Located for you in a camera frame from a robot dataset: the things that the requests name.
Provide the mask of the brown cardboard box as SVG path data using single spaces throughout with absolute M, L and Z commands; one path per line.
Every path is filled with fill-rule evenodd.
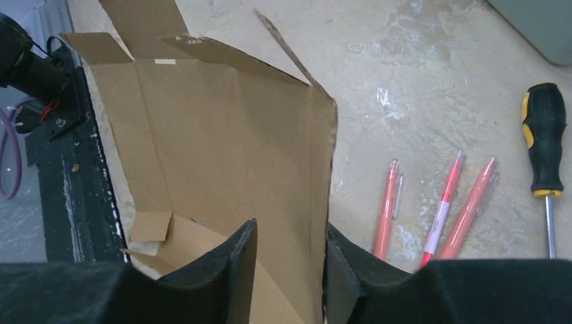
M 289 74 L 188 32 L 174 1 L 102 1 L 116 35 L 65 35 L 88 64 L 134 200 L 132 256 L 162 280 L 216 275 L 207 259 L 240 227 L 257 239 L 235 277 L 244 323 L 323 323 L 337 104 L 258 9 Z

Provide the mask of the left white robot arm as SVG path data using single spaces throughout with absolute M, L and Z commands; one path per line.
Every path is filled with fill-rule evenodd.
M 71 49 L 54 36 L 45 57 L 32 51 L 41 46 L 15 20 L 1 14 L 1 87 L 15 88 L 32 101 L 16 109 L 16 132 L 38 128 L 47 138 L 58 138 L 78 127 L 91 108 L 84 69 Z

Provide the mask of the red pen with label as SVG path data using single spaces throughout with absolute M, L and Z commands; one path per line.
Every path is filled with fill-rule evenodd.
M 464 153 L 463 151 L 459 151 L 457 153 L 454 163 L 450 168 L 447 181 L 445 183 L 445 188 L 441 196 L 441 200 L 437 205 L 434 219 L 426 238 L 423 258 L 420 267 L 424 267 L 436 253 L 438 243 L 442 234 L 442 230 L 445 226 L 447 216 L 449 214 L 451 200 L 456 190 L 459 176 L 461 174 L 461 170 L 463 167 L 463 159 L 464 159 Z

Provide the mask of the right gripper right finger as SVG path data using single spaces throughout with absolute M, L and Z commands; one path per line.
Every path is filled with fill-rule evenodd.
M 431 261 L 402 271 L 328 227 L 329 323 L 570 323 L 571 262 Z

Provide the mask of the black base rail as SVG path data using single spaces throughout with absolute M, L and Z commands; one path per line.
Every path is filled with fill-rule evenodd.
M 41 129 L 25 138 L 28 164 L 38 168 L 47 260 L 130 263 L 84 69 L 76 75 L 84 121 L 54 140 Z

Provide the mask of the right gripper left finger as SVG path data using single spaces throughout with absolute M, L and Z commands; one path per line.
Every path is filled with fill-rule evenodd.
M 2 323 L 248 323 L 258 228 L 152 279 L 126 263 L 1 266 Z

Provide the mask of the black yellow screwdriver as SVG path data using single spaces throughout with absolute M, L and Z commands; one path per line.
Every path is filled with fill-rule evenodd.
M 556 258 L 553 199 L 564 191 L 560 177 L 563 134 L 567 114 L 563 96 L 554 83 L 530 87 L 523 98 L 522 132 L 532 166 L 532 194 L 544 200 L 548 239 L 548 258 Z

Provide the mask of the green plastic storage box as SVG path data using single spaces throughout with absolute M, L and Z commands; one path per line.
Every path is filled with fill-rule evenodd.
M 548 62 L 571 65 L 570 0 L 498 0 L 489 4 Z

